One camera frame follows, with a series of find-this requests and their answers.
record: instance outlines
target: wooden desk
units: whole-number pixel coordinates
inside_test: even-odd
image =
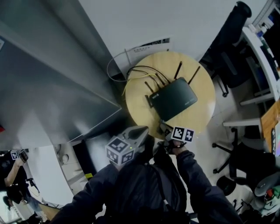
[[[151,66],[162,72],[170,81],[174,80],[178,65],[182,61],[182,67],[178,77],[184,77],[189,81],[201,66],[197,61],[187,55],[177,52],[159,52],[147,56],[137,65]],[[154,74],[155,71],[149,68],[136,68]],[[142,72],[132,71],[129,78],[143,76]],[[163,139],[164,137],[157,133],[160,118],[154,108],[150,108],[145,95],[150,95],[151,91],[144,84],[147,82],[154,90],[157,86],[150,77],[132,80],[126,87],[126,104],[130,115],[137,125],[149,127],[149,134],[153,137]],[[213,82],[207,71],[201,66],[199,72],[192,80],[190,87],[196,94],[198,100],[195,104],[173,117],[166,123],[171,126],[188,127],[196,131],[196,134],[204,131],[210,121],[215,109],[215,89]]]
[[[266,139],[270,152],[271,152],[271,130],[278,123],[277,120],[278,115],[280,115],[280,100],[275,102],[273,106],[261,117],[263,137]]]
[[[278,85],[280,84],[280,80],[279,81],[276,80],[275,75],[272,71],[272,68],[261,49],[261,46],[263,46],[263,43],[261,42],[261,40],[257,37],[257,35],[255,33],[251,32],[251,30],[248,27],[243,27],[242,33],[243,33],[243,36],[246,39],[247,43],[249,44],[249,46],[252,48],[256,58],[259,61],[259,64],[262,67],[262,70],[266,76],[266,80],[269,85],[270,93],[267,93],[263,96],[258,96],[256,98],[253,98],[250,100],[240,102],[240,105],[242,106],[242,105],[247,105],[247,104],[251,104],[251,103],[260,103],[260,102],[264,102],[269,99],[274,99],[275,101],[277,101],[279,99]]]
[[[42,209],[42,211],[45,213],[45,215],[47,216],[48,220],[52,220],[56,214],[60,211],[60,209],[57,208],[52,208],[50,206],[46,206],[43,204],[39,204],[40,208]]]

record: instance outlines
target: office chair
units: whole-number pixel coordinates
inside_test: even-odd
[[[235,128],[234,141],[232,142],[233,150],[224,148],[216,143],[212,147],[218,147],[228,152],[230,157],[221,166],[220,169],[214,169],[213,173],[220,173],[227,165],[230,169],[230,178],[239,185],[247,185],[251,188],[256,196],[264,194],[269,187],[274,186],[275,178],[269,178],[276,175],[280,180],[280,157],[275,157],[268,153],[268,147],[265,140],[242,138],[238,144],[238,134]],[[237,169],[246,173],[246,178],[237,177]]]
[[[245,57],[232,45],[239,41],[242,28],[251,16],[249,6],[238,1],[206,53],[212,62],[207,61],[205,57],[201,60],[210,70],[214,70],[212,79],[220,76],[225,88],[225,92],[222,90],[224,97],[228,95],[228,87],[235,88],[241,85],[252,74]]]

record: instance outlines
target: round wooden table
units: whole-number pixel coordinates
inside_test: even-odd
[[[168,51],[155,53],[141,60],[137,66],[145,65],[153,67],[163,73],[170,81],[173,81],[180,61],[182,61],[182,66],[177,78],[184,77],[188,82],[201,65],[182,53]],[[138,67],[135,69],[146,71],[149,74],[156,73],[154,70],[146,67]],[[132,71],[129,79],[143,75],[144,73],[142,72]],[[163,86],[157,77],[153,76],[153,78],[157,80],[161,87]],[[137,125],[148,126],[151,136],[164,139],[164,136],[157,132],[160,118],[155,109],[149,107],[145,98],[145,95],[151,95],[151,91],[144,83],[145,81],[154,91],[158,90],[155,81],[150,77],[131,80],[126,87],[126,104],[130,115]],[[190,87],[197,96],[197,102],[166,123],[172,127],[182,126],[193,129],[197,135],[205,130],[206,125],[213,115],[216,103],[215,89],[210,75],[202,66],[192,80]]]

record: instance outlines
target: sleeve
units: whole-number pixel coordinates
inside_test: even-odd
[[[112,164],[100,170],[90,179],[84,190],[74,196],[72,203],[59,211],[51,223],[91,224],[95,221],[95,215],[102,211],[103,204],[108,202],[117,176],[118,170]]]
[[[194,154],[184,151],[177,156],[178,171],[188,187],[190,202],[199,223],[242,223],[234,207],[216,186],[212,186]]]

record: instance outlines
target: white cable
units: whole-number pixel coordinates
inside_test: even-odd
[[[130,49],[130,50],[128,50],[128,51],[124,51],[124,52],[121,52],[121,53],[119,53],[119,54],[117,54],[116,56],[114,56],[109,62],[108,62],[108,64],[107,64],[107,75],[108,75],[108,77],[110,78],[110,79],[112,79],[113,81],[115,81],[115,82],[126,82],[127,80],[116,80],[116,79],[113,79],[110,75],[109,75],[109,65],[110,65],[110,63],[117,57],[117,56],[119,56],[119,55],[121,55],[121,54],[124,54],[124,53],[127,53],[127,52],[129,52],[129,51],[131,51],[131,50],[133,50],[133,49],[135,49],[136,47],[133,47],[132,49]]]

